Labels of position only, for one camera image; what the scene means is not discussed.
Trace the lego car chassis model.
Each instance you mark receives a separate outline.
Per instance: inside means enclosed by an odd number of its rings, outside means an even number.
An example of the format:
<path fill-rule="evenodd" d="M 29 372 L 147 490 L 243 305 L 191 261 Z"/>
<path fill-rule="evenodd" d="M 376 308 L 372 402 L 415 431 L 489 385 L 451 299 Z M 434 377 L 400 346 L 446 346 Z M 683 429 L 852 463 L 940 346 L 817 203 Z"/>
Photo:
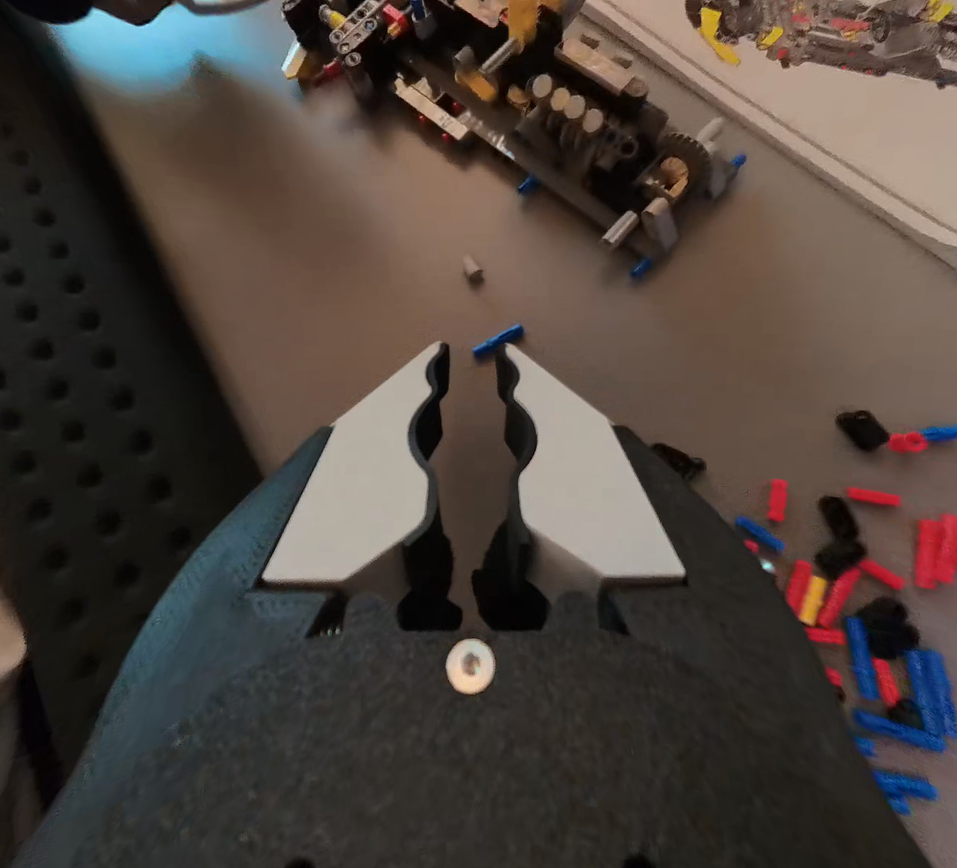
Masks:
<path fill-rule="evenodd" d="M 570 26 L 586 0 L 285 0 L 296 48 L 358 103 L 398 98 L 449 143 L 479 141 L 638 255 L 639 277 L 679 240 L 678 216 L 716 201 L 745 166 L 724 119 L 675 129 L 623 54 Z"/>

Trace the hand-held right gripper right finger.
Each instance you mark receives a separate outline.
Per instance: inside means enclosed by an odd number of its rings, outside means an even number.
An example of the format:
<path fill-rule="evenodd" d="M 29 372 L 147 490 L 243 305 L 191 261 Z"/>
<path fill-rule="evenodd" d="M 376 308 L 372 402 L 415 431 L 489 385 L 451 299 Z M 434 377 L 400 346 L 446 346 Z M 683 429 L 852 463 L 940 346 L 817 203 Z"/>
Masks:
<path fill-rule="evenodd" d="M 507 509 L 472 573 L 494 631 L 541 631 L 562 596 L 677 587 L 687 572 L 626 453 L 621 427 L 515 345 L 495 352 Z"/>

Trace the open lego instruction booklet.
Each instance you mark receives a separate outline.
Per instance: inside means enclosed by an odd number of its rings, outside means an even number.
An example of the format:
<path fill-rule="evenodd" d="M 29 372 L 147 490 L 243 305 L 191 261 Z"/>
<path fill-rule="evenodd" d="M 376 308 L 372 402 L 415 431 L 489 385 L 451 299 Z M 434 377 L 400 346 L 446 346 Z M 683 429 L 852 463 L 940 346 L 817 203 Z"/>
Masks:
<path fill-rule="evenodd" d="M 955 265 L 955 0 L 586 0 L 584 15 Z"/>

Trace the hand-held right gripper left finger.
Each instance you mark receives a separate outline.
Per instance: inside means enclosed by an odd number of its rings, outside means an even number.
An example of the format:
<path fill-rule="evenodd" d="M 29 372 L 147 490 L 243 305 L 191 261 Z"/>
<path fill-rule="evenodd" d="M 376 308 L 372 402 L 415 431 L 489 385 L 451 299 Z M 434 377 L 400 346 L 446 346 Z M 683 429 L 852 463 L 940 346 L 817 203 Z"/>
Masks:
<path fill-rule="evenodd" d="M 315 589 L 343 600 L 376 593 L 406 631 L 453 631 L 453 552 L 432 456 L 450 347 L 436 342 L 327 429 L 322 448 L 264 565 L 269 589 Z"/>

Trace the black lego connector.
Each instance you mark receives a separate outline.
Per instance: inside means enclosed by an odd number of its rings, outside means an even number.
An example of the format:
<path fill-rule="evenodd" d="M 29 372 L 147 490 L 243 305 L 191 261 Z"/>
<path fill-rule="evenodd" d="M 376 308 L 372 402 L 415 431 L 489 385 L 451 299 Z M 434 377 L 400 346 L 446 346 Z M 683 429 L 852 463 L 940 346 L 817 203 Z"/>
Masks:
<path fill-rule="evenodd" d="M 703 458 L 663 442 L 652 444 L 651 450 L 686 483 L 699 478 L 707 470 L 707 463 Z"/>

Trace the pile of red blue pins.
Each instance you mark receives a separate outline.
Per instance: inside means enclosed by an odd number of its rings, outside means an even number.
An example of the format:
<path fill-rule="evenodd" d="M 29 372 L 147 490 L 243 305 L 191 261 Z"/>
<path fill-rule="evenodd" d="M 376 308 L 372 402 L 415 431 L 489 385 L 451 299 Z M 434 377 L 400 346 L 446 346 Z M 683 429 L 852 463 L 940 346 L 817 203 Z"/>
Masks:
<path fill-rule="evenodd" d="M 834 424 L 863 455 L 921 455 L 932 446 L 955 442 L 955 424 L 892 432 L 869 410 L 839 411 Z M 775 558 L 785 562 L 781 528 L 790 488 L 773 478 L 766 486 L 764 517 L 737 516 L 733 527 L 745 548 L 775 576 Z M 909 575 L 879 563 L 867 548 L 855 508 L 899 510 L 903 496 L 874 486 L 850 484 L 842 493 L 816 500 L 828 540 L 810 559 L 785 564 L 782 592 L 812 646 L 843 654 L 850 671 L 853 738 L 867 759 L 877 757 L 873 737 L 924 752 L 955 748 L 955 684 L 946 659 L 923 643 L 903 598 L 906 589 L 955 587 L 955 513 L 915 520 Z M 860 583 L 889 590 L 852 610 Z M 911 802 L 936 802 L 939 790 L 926 778 L 886 768 L 873 774 L 892 811 L 912 813 Z"/>

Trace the blue lego pin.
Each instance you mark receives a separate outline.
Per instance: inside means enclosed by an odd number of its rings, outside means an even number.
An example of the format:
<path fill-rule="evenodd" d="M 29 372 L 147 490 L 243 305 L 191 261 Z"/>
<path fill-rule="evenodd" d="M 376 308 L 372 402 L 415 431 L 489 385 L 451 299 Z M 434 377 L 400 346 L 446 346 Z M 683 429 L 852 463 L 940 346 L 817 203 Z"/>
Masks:
<path fill-rule="evenodd" d="M 520 342 L 523 337 L 524 327 L 522 324 L 510 325 L 508 328 L 473 346 L 472 355 L 474 359 L 485 359 L 503 346 Z"/>

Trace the black perforated chair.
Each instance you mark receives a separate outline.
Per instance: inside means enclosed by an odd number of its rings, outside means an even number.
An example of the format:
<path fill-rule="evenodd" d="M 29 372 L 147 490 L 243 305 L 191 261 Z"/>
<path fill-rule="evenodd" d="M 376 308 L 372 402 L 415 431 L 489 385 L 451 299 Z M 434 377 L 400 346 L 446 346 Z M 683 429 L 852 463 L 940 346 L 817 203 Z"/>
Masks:
<path fill-rule="evenodd" d="M 2 13 L 2 583 L 53 752 L 260 474 L 42 29 Z"/>

